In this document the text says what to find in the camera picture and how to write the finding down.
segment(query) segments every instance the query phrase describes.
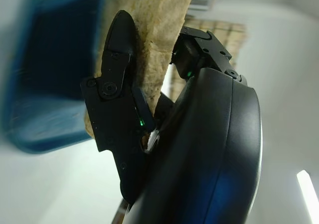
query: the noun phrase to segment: wooden block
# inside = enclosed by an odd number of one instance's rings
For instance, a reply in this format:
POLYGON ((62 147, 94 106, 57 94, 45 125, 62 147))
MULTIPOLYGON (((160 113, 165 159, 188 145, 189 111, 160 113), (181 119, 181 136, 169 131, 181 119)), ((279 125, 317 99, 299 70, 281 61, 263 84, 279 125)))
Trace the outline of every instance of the wooden block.
POLYGON ((224 22, 224 21, 218 21, 216 22, 215 29, 224 29, 224 30, 230 30, 231 23, 224 22))
POLYGON ((244 32, 231 31, 227 38, 225 48, 233 56, 231 59, 231 64, 234 64, 236 61, 237 54, 239 53, 240 48, 242 47, 246 38, 244 32))
POLYGON ((223 29, 215 29, 213 32, 213 34, 216 36, 219 42, 223 44, 223 46, 225 46, 226 44, 228 33, 229 31, 223 29))
POLYGON ((242 25, 242 24, 232 24, 232 28, 231 29, 233 31, 242 31, 242 32, 246 31, 245 25, 242 25))

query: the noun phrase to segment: fluorescent light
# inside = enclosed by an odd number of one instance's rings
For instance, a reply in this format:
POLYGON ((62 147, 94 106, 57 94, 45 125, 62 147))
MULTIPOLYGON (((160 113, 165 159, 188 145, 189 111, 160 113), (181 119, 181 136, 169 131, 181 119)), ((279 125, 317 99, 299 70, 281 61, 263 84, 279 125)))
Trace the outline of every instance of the fluorescent light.
POLYGON ((313 224, 319 224, 319 201, 309 174, 303 170, 297 174, 298 182, 313 224))

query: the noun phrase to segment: blue container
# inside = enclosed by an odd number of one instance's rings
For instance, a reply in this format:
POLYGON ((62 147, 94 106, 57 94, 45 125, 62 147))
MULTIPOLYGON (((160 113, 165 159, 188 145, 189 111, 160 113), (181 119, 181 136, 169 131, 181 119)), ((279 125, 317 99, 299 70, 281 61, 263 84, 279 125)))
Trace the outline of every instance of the blue container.
POLYGON ((29 0, 10 64, 3 131, 43 153, 85 141, 80 82, 93 74, 102 0, 29 0))

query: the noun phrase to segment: screw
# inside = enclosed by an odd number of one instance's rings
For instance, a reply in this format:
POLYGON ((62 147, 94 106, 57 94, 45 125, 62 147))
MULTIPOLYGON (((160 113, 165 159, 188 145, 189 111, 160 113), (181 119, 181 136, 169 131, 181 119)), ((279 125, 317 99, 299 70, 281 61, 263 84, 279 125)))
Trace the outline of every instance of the screw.
POLYGON ((239 76, 236 71, 231 70, 231 69, 226 70, 225 73, 226 73, 227 75, 231 76, 231 77, 234 78, 234 79, 237 79, 238 76, 239 76))
POLYGON ((125 170, 125 169, 127 168, 126 163, 125 163, 125 162, 121 163, 120 168, 121 168, 122 170, 125 170))
POLYGON ((113 82, 106 82, 103 86, 103 94, 112 96, 116 93, 117 89, 117 86, 113 82))
POLYGON ((87 84, 88 87, 94 87, 96 85, 96 82, 94 79, 88 80, 87 84))

